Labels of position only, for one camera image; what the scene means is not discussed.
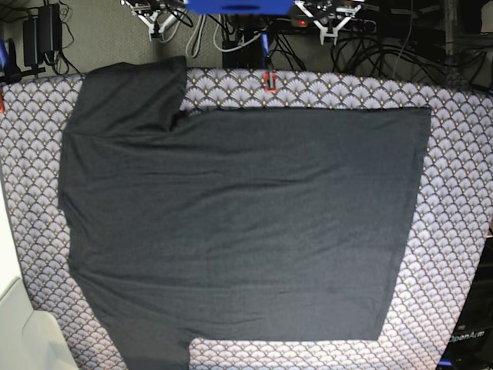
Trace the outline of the fan-patterned table cloth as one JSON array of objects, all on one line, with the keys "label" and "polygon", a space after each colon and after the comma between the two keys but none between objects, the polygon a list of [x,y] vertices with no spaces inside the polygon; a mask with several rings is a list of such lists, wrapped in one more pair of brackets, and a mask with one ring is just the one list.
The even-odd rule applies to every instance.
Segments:
[{"label": "fan-patterned table cloth", "polygon": [[[69,274],[69,234],[58,208],[61,133],[80,76],[2,87],[1,171],[22,278],[36,308],[54,315],[81,369],[125,363]],[[196,369],[433,369],[458,321],[492,218],[492,101],[483,96],[333,73],[190,69],[182,109],[428,107],[431,135],[391,306],[376,341],[197,339]]]}]

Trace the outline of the blue vertical post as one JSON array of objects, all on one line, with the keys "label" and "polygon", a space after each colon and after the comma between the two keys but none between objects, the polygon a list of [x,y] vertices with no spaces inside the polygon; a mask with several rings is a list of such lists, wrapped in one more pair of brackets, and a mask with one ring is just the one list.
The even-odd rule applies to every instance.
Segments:
[{"label": "blue vertical post", "polygon": [[269,65],[270,65],[270,43],[269,43],[268,34],[266,32],[262,32],[260,40],[261,40],[261,47],[262,47],[262,53],[263,53],[263,68],[269,69]]}]

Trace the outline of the white plastic bin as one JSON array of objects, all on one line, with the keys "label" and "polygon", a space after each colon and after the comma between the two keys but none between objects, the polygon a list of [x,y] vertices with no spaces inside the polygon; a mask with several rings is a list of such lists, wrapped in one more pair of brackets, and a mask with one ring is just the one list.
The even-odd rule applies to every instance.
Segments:
[{"label": "white plastic bin", "polygon": [[1,197],[1,368],[76,369],[56,319],[33,308]]}]

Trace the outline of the black OpenArm box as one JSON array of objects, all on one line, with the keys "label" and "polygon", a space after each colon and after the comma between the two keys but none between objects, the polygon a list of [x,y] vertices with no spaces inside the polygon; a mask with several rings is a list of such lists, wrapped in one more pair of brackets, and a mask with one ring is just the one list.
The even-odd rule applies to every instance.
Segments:
[{"label": "black OpenArm box", "polygon": [[438,369],[492,368],[492,236]]}]

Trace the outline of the red and black clamp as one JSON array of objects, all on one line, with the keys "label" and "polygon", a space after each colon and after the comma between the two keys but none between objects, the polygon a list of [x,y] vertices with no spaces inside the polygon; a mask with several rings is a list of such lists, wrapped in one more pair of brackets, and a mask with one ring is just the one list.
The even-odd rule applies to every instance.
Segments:
[{"label": "red and black clamp", "polygon": [[265,90],[268,93],[275,93],[277,91],[277,77],[274,69],[267,69],[263,77],[265,83]]}]

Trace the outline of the dark grey T-shirt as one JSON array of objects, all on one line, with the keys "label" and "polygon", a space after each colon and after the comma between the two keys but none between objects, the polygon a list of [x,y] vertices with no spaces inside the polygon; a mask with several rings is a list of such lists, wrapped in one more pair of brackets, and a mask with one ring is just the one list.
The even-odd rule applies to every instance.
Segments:
[{"label": "dark grey T-shirt", "polygon": [[378,339],[431,112],[184,116],[186,62],[89,73],[62,134],[69,270],[130,369],[195,338]]}]

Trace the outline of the black power strip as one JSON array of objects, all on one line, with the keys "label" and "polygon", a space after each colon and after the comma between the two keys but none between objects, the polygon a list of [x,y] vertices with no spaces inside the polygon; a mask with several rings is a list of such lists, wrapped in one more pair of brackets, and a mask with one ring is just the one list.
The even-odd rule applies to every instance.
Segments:
[{"label": "black power strip", "polygon": [[[330,15],[322,17],[316,21],[309,21],[306,15],[295,15],[289,17],[293,27],[306,28],[308,26],[323,26],[328,28],[330,31],[339,26],[344,20],[342,15]],[[348,22],[346,22],[341,28],[342,31],[348,32],[363,32],[368,34],[375,34],[377,32],[377,23],[373,20],[362,19],[362,18],[352,18],[349,17]]]}]

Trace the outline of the black power adapter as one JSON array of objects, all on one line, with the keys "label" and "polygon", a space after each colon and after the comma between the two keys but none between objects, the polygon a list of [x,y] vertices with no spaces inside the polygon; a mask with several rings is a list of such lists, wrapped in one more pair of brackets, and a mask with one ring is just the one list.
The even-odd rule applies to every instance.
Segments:
[{"label": "black power adapter", "polygon": [[60,4],[44,4],[38,8],[37,15],[29,15],[22,23],[22,36],[24,66],[34,68],[42,63],[53,66],[62,51]]}]

